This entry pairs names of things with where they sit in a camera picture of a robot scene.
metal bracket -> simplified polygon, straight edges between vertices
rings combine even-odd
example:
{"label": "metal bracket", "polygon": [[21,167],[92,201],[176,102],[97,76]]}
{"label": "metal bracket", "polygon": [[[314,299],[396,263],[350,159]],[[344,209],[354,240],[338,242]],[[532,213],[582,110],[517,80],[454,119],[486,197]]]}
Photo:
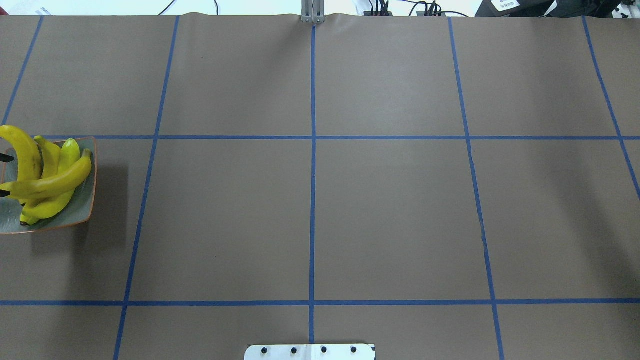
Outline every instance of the metal bracket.
{"label": "metal bracket", "polygon": [[244,360],[376,360],[369,344],[253,345]]}
{"label": "metal bracket", "polygon": [[300,21],[314,25],[322,24],[324,22],[324,0],[302,0]]}

banana stem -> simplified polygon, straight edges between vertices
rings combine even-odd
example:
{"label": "banana stem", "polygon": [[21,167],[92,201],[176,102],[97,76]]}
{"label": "banana stem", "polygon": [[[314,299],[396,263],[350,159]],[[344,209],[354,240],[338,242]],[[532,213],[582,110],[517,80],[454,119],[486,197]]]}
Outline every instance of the banana stem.
{"label": "banana stem", "polygon": [[0,161],[3,163],[10,163],[13,161],[13,156],[7,154],[0,154]]}

blue tape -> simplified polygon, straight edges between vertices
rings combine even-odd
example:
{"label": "blue tape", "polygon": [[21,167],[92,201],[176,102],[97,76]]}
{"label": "blue tape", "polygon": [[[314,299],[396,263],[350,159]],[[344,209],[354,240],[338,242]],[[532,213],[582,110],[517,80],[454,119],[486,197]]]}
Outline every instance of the blue tape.
{"label": "blue tape", "polygon": [[316,299],[316,27],[311,27],[311,209],[309,230],[309,343],[315,342]]}
{"label": "blue tape", "polygon": [[43,21],[44,21],[44,16],[41,16],[40,20],[38,20],[38,26],[36,27],[36,31],[35,33],[33,33],[33,38],[31,39],[31,44],[29,45],[27,56],[24,57],[24,62],[22,63],[20,74],[18,74],[18,79],[15,81],[15,86],[13,87],[13,92],[11,93],[9,104],[6,106],[6,111],[4,112],[4,118],[2,119],[2,125],[6,125],[6,122],[9,119],[9,114],[11,113],[11,107],[13,106],[13,102],[15,101],[15,96],[18,94],[18,88],[20,87],[20,83],[22,82],[24,71],[27,69],[27,64],[29,63],[29,59],[31,58],[31,53],[33,52],[33,48],[34,46],[36,46],[36,41],[38,40],[38,35],[40,34],[40,28],[42,28]]}
{"label": "blue tape", "polygon": [[[462,300],[314,300],[314,306],[489,306],[554,304],[640,304],[640,298],[595,299],[462,299]],[[307,300],[140,300],[129,301],[127,307],[248,307],[309,306]],[[0,306],[123,306],[124,301],[102,300],[0,300]]]}
{"label": "blue tape", "polygon": [[471,167],[471,178],[474,184],[474,195],[476,197],[476,209],[478,212],[478,220],[480,221],[480,230],[482,234],[482,243],[484,247],[484,265],[486,267],[486,278],[489,282],[489,295],[492,301],[493,325],[495,326],[495,337],[498,345],[498,355],[500,360],[504,360],[504,347],[502,346],[502,333],[500,331],[500,319],[498,317],[498,306],[495,302],[495,290],[493,287],[493,274],[491,270],[491,261],[489,258],[489,246],[486,241],[486,231],[484,230],[484,217],[482,213],[482,204],[480,203],[480,191],[476,177],[476,165],[474,164],[473,150],[471,148],[471,137],[469,135],[469,125],[467,122],[467,109],[465,107],[465,97],[462,92],[462,80],[460,79],[460,68],[458,66],[458,54],[456,52],[456,40],[453,33],[453,23],[451,18],[447,18],[449,22],[449,36],[451,37],[451,50],[453,52],[453,65],[456,71],[456,82],[458,83],[458,97],[460,98],[460,111],[462,112],[462,123],[465,128],[465,137],[467,138],[467,152],[469,156],[469,165]]}
{"label": "blue tape", "polygon": [[604,99],[607,101],[607,107],[609,108],[609,114],[611,115],[611,120],[613,121],[613,126],[616,128],[616,134],[618,134],[618,140],[620,141],[620,147],[622,148],[622,154],[625,157],[625,161],[627,162],[627,167],[629,169],[629,173],[631,175],[631,180],[634,183],[634,187],[636,188],[636,195],[638,199],[640,199],[640,186],[638,185],[638,180],[636,177],[636,172],[634,172],[634,167],[631,164],[631,159],[629,158],[629,154],[627,152],[627,146],[625,145],[624,138],[622,137],[622,132],[620,131],[620,126],[618,125],[618,119],[616,119],[616,114],[613,111],[613,105],[611,104],[611,100],[609,98],[609,93],[607,91],[607,87],[604,85],[604,80],[602,79],[602,74],[600,73],[600,66],[598,66],[598,60],[596,59],[596,52],[593,49],[593,43],[591,41],[591,34],[589,33],[589,26],[587,25],[587,18],[582,16],[582,25],[584,26],[584,33],[587,36],[587,42],[589,43],[589,51],[591,51],[591,59],[593,60],[593,66],[596,69],[596,75],[598,76],[598,81],[600,82],[600,87],[602,88],[602,93],[604,94]]}
{"label": "blue tape", "polygon": [[131,283],[133,282],[133,273],[136,268],[136,258],[138,256],[138,245],[140,244],[140,234],[142,233],[142,222],[145,218],[145,210],[147,207],[147,196],[149,194],[149,185],[151,183],[151,175],[153,174],[154,161],[156,159],[156,149],[158,143],[158,135],[160,134],[160,127],[162,123],[162,115],[164,110],[164,100],[166,98],[166,89],[169,85],[169,76],[171,74],[171,64],[173,61],[173,51],[175,49],[175,39],[178,35],[178,25],[180,23],[180,17],[175,17],[175,24],[173,25],[173,36],[171,39],[171,48],[169,50],[169,59],[166,65],[166,72],[164,74],[164,84],[162,89],[162,95],[160,97],[160,105],[158,107],[158,116],[156,121],[156,132],[154,134],[154,142],[151,146],[151,155],[149,156],[149,166],[147,168],[147,179],[145,180],[145,189],[142,194],[142,204],[140,206],[140,215],[138,216],[138,226],[136,228],[136,238],[133,243],[133,251],[131,253],[131,262],[129,263],[129,275],[127,276],[127,286],[124,293],[124,303],[122,305],[122,312],[120,314],[120,325],[118,326],[118,336],[116,338],[116,346],[113,352],[113,359],[117,360],[120,356],[120,345],[122,344],[122,334],[124,332],[124,324],[127,319],[127,306],[129,303],[129,297],[131,295]]}
{"label": "blue tape", "polygon": [[[50,139],[86,138],[101,140],[153,140],[154,135],[44,135]],[[159,140],[313,140],[310,135],[158,135]],[[563,140],[563,141],[619,141],[618,136],[528,136],[528,135],[471,135],[477,140]],[[317,135],[316,140],[466,140],[464,135]],[[640,140],[640,136],[622,136],[624,140]]]}

banana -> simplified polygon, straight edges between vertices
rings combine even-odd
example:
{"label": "banana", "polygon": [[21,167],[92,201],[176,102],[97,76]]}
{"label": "banana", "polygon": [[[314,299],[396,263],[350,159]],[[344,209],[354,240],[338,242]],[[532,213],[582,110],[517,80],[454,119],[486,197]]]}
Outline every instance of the banana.
{"label": "banana", "polygon": [[11,143],[18,157],[18,181],[37,180],[42,174],[42,160],[35,141],[23,130],[0,126],[0,137]]}
{"label": "banana", "polygon": [[20,225],[22,226],[35,225],[38,221],[40,221],[39,218],[28,217],[26,215],[20,214]]}
{"label": "banana", "polygon": [[42,168],[42,179],[52,177],[58,173],[58,163],[60,162],[60,148],[47,141],[42,136],[36,136],[33,138],[40,148],[42,149],[42,161],[44,167]]}
{"label": "banana", "polygon": [[80,160],[67,171],[47,179],[0,184],[0,196],[10,199],[44,199],[58,196],[80,186],[91,173],[91,167],[91,150],[85,149]]}
{"label": "banana", "polygon": [[[58,173],[58,163],[60,162],[60,148],[49,141],[43,138],[42,136],[36,136],[33,138],[38,145],[40,145],[40,149],[42,151],[42,179],[46,179],[48,177],[52,177]],[[80,148],[77,150],[77,159],[80,158]],[[38,216],[30,216],[24,212],[24,209],[33,209],[34,207],[40,204],[39,200],[29,200],[26,202],[22,213],[20,214],[20,224],[25,225],[35,225],[41,218]]]}
{"label": "banana", "polygon": [[[80,146],[74,139],[68,139],[62,147],[60,153],[60,163],[57,171],[62,173],[67,171],[75,162],[80,159]],[[70,190],[56,197],[50,197],[43,200],[39,204],[30,204],[22,209],[22,214],[34,218],[51,218],[56,216],[60,211],[64,210],[76,190]]]}

fruit bowl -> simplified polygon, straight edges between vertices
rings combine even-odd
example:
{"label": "fruit bowl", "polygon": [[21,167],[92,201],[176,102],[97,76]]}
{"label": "fruit bowl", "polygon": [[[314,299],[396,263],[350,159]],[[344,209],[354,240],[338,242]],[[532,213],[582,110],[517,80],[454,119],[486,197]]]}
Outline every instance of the fruit bowl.
{"label": "fruit bowl", "polygon": [[[95,138],[76,139],[80,146],[80,151],[89,149],[93,152],[91,173],[84,183],[76,188],[74,196],[67,207],[59,214],[52,218],[42,219],[32,226],[20,225],[20,212],[22,206],[18,201],[6,197],[0,198],[0,235],[33,233],[36,231],[45,231],[53,229],[61,229],[86,222],[91,217],[93,210],[93,200],[95,199],[96,173],[97,164],[97,146]],[[54,142],[61,147],[65,142]],[[15,151],[9,149],[5,152],[7,155],[16,157]],[[2,172],[2,180],[0,183],[15,181],[18,174],[18,161],[13,160],[4,164]]]}

